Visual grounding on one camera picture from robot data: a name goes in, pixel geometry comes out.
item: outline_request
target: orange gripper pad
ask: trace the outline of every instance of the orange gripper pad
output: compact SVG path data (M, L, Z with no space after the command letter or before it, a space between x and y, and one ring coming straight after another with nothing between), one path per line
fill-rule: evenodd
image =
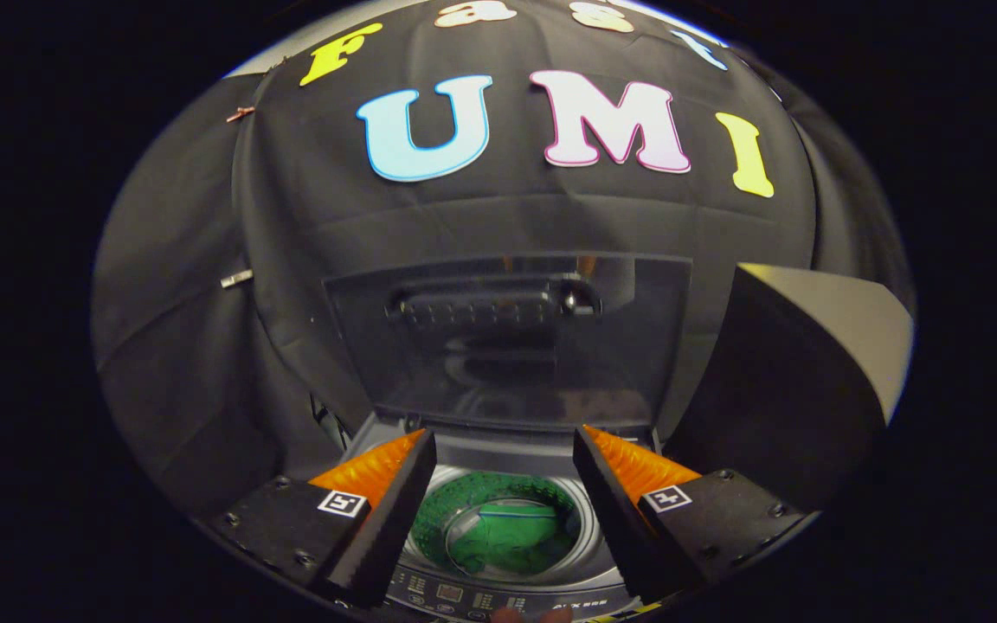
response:
M310 485L364 496L368 498L371 508L375 509L395 480L402 462L423 433L426 433L426 429L415 430L411 434L383 443L382 446L376 446L313 478Z
M584 425L587 434L598 446L614 476L621 482L629 501L637 505L637 500L650 491L664 489L665 486L680 485L701 474L693 472L677 462L661 457L621 437L614 437L602 430Z

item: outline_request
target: green basket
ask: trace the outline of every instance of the green basket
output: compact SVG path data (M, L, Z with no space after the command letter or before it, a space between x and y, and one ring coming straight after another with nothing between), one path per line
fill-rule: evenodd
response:
M411 536L428 560L447 571L537 575L575 543L566 530L574 509L569 494L545 478L472 472L426 497ZM451 535L456 524L471 528Z

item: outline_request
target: metal clip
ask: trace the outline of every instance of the metal clip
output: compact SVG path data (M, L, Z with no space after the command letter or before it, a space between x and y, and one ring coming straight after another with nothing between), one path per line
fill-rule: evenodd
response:
M237 273L236 275L229 275L226 279L222 279L222 288L232 288L233 286L242 283L242 281L247 281L253 278L252 271L245 271Z
M229 115L229 118L225 119L225 122L233 123L234 121L237 121L237 119L240 119L242 117L247 117L247 115L253 114L254 112L256 112L256 106L249 106L247 107L247 109L246 107L238 106L237 112L233 113L232 115Z

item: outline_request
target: washing machine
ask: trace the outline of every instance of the washing machine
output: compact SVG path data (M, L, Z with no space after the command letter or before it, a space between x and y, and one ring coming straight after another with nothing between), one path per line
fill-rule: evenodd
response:
M448 620L639 607L573 462L579 425L659 453L690 261L476 257L330 279L373 413L344 460L419 428L438 465L388 599Z

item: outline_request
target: yellow letter f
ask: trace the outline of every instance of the yellow letter f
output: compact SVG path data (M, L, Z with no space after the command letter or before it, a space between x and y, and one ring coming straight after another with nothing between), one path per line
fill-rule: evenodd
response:
M383 24L381 23L365 25L360 30L341 36L340 39L330 41L321 48L317 48L317 50L311 52L310 55L313 56L313 63L310 63L310 73L306 74L306 77L298 83L298 86L305 87L307 84L321 78L322 75L335 72L344 67L344 64L349 62L349 60L341 58L341 55L353 55L353 53L356 53L363 46L364 35L379 32L382 28Z

